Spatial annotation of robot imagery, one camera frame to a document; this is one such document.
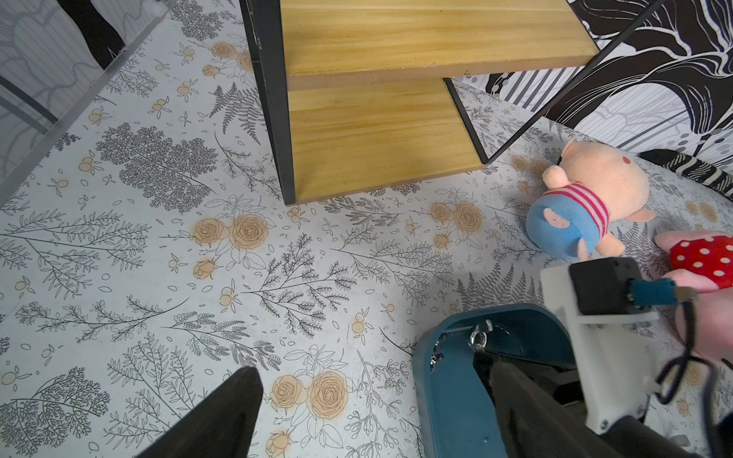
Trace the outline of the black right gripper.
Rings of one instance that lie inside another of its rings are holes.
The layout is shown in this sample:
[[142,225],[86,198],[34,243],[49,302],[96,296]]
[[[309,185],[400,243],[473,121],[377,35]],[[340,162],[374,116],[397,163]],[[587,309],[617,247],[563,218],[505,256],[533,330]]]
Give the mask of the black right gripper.
[[[565,410],[616,450],[618,457],[684,456],[682,448],[649,429],[643,417],[651,399],[665,403],[674,398],[688,366],[697,359],[696,305],[677,306],[686,322],[685,347],[680,356],[660,363],[651,343],[634,333],[636,326],[656,318],[660,307],[636,315],[584,316],[576,306],[569,266],[542,274],[546,303],[569,334],[580,376],[584,411]],[[475,362],[488,366],[492,397],[492,366],[511,363],[496,356],[475,356]]]

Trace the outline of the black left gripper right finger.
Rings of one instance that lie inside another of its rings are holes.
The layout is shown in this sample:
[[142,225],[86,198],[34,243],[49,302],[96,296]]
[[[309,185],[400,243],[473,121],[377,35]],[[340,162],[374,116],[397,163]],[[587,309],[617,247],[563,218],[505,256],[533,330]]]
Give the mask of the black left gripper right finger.
[[521,370],[495,363],[490,385],[509,457],[618,457]]

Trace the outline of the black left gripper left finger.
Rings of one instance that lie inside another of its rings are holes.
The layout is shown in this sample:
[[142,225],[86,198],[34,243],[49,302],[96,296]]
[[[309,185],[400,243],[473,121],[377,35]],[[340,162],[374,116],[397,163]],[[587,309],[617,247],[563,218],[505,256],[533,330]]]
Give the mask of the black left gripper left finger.
[[262,400],[257,368],[240,368],[139,455],[246,458]]

